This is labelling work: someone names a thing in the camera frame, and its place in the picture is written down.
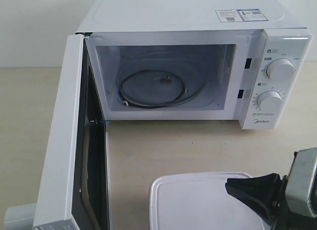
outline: countertop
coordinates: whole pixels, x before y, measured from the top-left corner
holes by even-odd
[[[238,121],[111,122],[114,230],[149,228],[149,188],[162,175],[288,174],[295,151],[317,146],[316,70],[317,62],[304,64],[273,130],[242,130]],[[7,207],[37,201],[59,73],[59,68],[0,69],[2,223]]]

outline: power level knob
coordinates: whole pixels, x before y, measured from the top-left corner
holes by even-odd
[[[263,110],[276,111],[281,107],[283,101],[278,92],[266,91],[259,95],[257,103]]]
[[[266,74],[271,80],[287,80],[295,73],[295,69],[290,60],[281,58],[268,65]]]

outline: open door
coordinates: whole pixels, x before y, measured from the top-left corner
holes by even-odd
[[[34,228],[110,229],[106,128],[84,36],[69,36]]]

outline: plastic container lid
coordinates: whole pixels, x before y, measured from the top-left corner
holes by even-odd
[[[225,189],[227,178],[248,177],[201,172],[158,178],[150,192],[150,229],[264,230],[261,218]]]

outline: white microwave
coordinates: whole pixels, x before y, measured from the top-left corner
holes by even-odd
[[[67,40],[34,228],[111,229],[107,121],[276,127],[311,40],[276,0],[97,0]]]

